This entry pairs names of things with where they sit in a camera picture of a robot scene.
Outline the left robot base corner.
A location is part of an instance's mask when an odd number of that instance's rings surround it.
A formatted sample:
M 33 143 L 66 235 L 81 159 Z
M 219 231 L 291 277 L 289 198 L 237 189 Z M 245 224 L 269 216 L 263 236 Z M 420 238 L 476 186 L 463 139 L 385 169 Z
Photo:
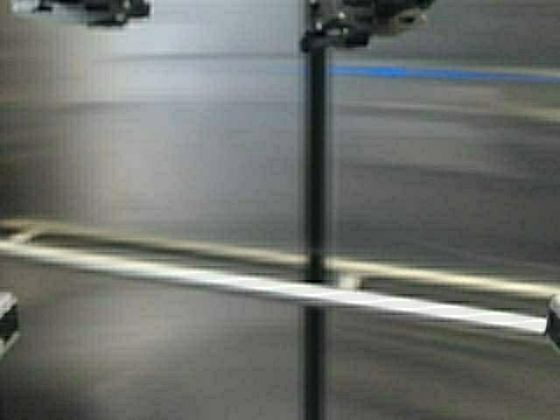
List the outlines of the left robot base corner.
M 1 356 L 4 356 L 20 336 L 18 300 L 10 292 L 1 293 Z

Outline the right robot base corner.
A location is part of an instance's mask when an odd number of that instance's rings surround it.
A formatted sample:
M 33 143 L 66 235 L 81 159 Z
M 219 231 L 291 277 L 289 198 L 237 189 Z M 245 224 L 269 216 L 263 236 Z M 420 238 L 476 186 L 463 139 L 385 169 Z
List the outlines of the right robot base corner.
M 547 323 L 545 328 L 545 336 L 557 352 L 560 348 L 559 307 L 559 295 L 554 295 L 547 306 Z

